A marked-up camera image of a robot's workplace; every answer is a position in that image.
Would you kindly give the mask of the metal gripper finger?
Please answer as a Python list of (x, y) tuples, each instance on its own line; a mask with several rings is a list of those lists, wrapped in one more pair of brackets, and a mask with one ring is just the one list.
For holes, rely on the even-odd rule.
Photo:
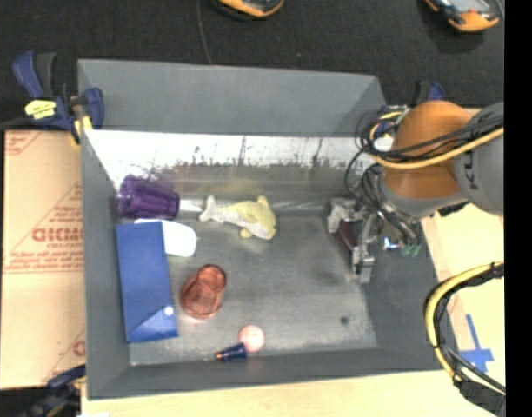
[(356, 218), (356, 202), (349, 198), (333, 198), (329, 203), (327, 229), (334, 234), (341, 222), (352, 222)]
[(376, 257), (369, 252), (368, 244), (359, 244), (353, 248), (351, 266), (361, 284), (370, 283), (375, 263)]

